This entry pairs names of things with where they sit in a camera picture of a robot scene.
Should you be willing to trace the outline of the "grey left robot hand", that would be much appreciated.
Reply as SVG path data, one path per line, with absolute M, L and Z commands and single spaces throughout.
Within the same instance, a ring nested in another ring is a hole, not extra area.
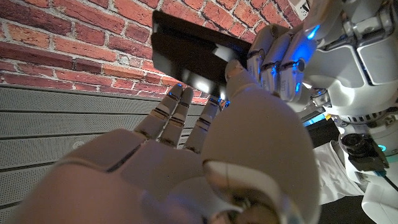
M 397 2 L 314 1 L 299 26 L 259 31 L 247 68 L 294 111 L 377 119 L 397 99 Z

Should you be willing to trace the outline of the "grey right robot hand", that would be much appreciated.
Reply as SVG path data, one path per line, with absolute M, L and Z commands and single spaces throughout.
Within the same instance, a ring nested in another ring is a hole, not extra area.
M 188 90 L 175 86 L 133 131 L 61 158 L 10 223 L 316 223 L 312 141 L 297 114 L 238 61 L 227 108 L 210 100 L 177 148 Z

